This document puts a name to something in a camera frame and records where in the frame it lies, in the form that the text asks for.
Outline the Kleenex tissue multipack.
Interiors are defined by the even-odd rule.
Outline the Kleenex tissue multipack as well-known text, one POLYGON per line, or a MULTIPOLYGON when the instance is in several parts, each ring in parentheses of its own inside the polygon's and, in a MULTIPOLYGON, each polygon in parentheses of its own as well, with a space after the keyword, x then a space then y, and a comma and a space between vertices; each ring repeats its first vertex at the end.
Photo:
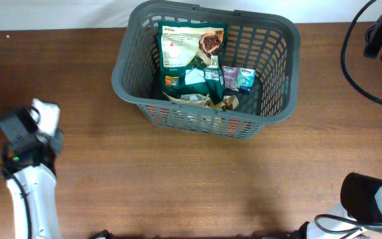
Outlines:
POLYGON ((256 71, 249 68, 222 66, 225 88, 250 95, 256 71))

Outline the beige paper pouch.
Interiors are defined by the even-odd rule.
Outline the beige paper pouch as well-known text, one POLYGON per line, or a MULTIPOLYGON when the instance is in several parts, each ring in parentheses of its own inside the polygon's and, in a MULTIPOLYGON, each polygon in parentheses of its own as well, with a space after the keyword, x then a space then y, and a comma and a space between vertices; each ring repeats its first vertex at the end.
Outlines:
POLYGON ((201 94, 183 94, 177 97, 169 96, 168 94, 164 93, 164 95, 173 103, 175 104, 183 104, 183 105, 189 105, 189 106, 196 106, 196 107, 206 107, 210 104, 211 98, 209 95, 204 96, 201 94))

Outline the green coffee bean bag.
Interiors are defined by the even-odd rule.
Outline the green coffee bean bag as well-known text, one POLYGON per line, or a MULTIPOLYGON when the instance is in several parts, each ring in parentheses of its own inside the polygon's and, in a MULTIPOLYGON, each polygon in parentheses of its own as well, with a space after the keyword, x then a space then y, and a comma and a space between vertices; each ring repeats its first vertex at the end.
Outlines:
POLYGON ((160 84, 172 97, 209 95, 223 100, 225 84, 222 53, 228 35, 226 23, 159 23, 160 84))

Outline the orange spaghetti packet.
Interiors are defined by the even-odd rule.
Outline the orange spaghetti packet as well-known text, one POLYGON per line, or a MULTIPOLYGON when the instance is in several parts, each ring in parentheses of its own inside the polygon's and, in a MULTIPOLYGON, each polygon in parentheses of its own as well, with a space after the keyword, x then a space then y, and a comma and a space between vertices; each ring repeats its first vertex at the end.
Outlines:
POLYGON ((156 106, 141 108, 145 115, 157 126, 183 129, 200 133, 244 139, 251 124, 238 119, 225 119, 218 116, 186 113, 156 106))

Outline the brown clear snack bag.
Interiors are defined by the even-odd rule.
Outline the brown clear snack bag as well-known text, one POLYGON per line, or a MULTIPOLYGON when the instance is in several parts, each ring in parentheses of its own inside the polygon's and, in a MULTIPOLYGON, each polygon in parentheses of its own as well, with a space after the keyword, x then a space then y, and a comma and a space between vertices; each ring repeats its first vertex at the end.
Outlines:
POLYGON ((237 96, 231 95, 231 96, 224 96, 223 100, 218 103, 214 104, 213 101, 209 100, 207 101, 206 105, 209 108, 215 109, 215 110, 234 110, 239 104, 239 100, 237 96))

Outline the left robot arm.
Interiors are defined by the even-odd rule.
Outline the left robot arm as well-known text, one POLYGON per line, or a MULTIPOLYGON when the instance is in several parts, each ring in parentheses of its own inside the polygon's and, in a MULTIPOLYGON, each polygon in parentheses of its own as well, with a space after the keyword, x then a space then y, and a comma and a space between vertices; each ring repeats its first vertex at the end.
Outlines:
POLYGON ((7 138, 1 150, 1 174, 13 201, 16 238, 61 238, 55 203, 55 158, 63 134, 57 130, 60 108, 34 103, 0 119, 7 138))

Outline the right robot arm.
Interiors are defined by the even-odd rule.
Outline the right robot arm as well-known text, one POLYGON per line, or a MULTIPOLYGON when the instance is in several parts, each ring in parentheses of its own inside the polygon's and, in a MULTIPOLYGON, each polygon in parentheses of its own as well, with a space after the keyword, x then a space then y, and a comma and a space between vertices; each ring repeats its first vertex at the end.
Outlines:
MULTIPOLYGON (((382 49, 382 15, 367 29, 365 43, 363 54, 376 58, 382 49)), ((340 203, 287 238, 357 238, 366 230, 382 233, 382 179, 350 173, 343 181, 340 203)))

